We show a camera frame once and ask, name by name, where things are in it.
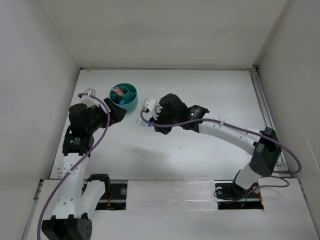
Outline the blue black highlighter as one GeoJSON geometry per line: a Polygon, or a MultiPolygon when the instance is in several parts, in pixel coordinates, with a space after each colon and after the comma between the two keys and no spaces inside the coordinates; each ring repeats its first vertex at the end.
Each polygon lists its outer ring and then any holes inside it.
{"type": "Polygon", "coordinates": [[[123,104],[124,104],[124,100],[118,98],[118,99],[115,101],[115,103],[118,104],[118,105],[123,105],[123,104]]]}

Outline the teal round divided container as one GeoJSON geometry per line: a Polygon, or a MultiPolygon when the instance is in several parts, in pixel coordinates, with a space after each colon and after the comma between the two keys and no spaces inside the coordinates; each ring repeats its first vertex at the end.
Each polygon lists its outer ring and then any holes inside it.
{"type": "Polygon", "coordinates": [[[109,92],[109,98],[111,101],[118,107],[123,108],[127,110],[128,113],[132,112],[137,104],[138,104],[138,92],[137,89],[129,83],[120,83],[115,85],[113,88],[119,87],[125,95],[118,95],[114,91],[110,90],[109,92]],[[117,99],[123,99],[124,104],[119,105],[116,103],[117,99]]]}

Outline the clear blue glue bottle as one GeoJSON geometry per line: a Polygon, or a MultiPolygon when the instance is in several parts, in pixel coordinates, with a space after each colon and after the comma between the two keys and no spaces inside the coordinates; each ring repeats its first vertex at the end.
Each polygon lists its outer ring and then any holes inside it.
{"type": "Polygon", "coordinates": [[[152,124],[149,124],[149,123],[145,122],[140,117],[137,119],[136,124],[141,126],[141,127],[148,128],[148,129],[154,129],[154,126],[152,124]]]}

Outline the pink pen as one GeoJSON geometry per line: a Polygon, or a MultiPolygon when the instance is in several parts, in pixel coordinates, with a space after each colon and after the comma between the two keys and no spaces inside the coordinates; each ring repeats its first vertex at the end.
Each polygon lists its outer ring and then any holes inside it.
{"type": "Polygon", "coordinates": [[[123,96],[123,95],[125,95],[125,93],[119,88],[119,87],[113,87],[112,89],[111,89],[113,92],[115,92],[117,95],[120,95],[120,96],[123,96]]]}

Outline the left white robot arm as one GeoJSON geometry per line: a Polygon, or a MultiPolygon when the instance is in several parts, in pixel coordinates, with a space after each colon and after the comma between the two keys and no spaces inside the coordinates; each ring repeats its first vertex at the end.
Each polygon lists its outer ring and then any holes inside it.
{"type": "Polygon", "coordinates": [[[123,120],[126,109],[110,98],[79,95],[80,102],[69,108],[69,126],[62,144],[62,178],[45,202],[37,224],[36,238],[89,240],[93,215],[100,198],[112,194],[108,174],[92,174],[84,180],[92,151],[113,124],[123,120]]]}

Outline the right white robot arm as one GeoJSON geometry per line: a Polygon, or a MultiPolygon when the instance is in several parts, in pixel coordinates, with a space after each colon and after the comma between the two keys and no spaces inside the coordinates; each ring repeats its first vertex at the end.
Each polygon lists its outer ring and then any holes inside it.
{"type": "Polygon", "coordinates": [[[235,196],[243,197],[258,179],[273,174],[282,149],[276,144],[278,137],[272,128],[266,127],[257,135],[251,129],[234,129],[224,118],[199,105],[188,107],[172,93],[159,101],[147,99],[143,106],[151,113],[150,122],[156,132],[167,135],[172,125],[178,124],[184,130],[216,137],[251,155],[249,162],[232,181],[231,191],[235,196]]]}

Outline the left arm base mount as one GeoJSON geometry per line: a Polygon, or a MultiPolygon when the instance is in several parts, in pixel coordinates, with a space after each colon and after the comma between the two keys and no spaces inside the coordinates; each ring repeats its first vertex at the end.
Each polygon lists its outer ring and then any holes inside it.
{"type": "Polygon", "coordinates": [[[127,203],[127,193],[127,180],[110,180],[110,178],[108,177],[105,193],[100,198],[96,206],[96,210],[125,210],[127,203]]]}

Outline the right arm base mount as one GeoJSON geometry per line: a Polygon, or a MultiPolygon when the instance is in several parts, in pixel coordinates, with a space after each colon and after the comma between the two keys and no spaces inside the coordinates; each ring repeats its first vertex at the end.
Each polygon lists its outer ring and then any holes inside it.
{"type": "Polygon", "coordinates": [[[243,189],[233,180],[215,180],[213,196],[217,199],[218,210],[263,210],[263,201],[259,191],[248,194],[258,186],[256,181],[249,189],[243,189]]]}

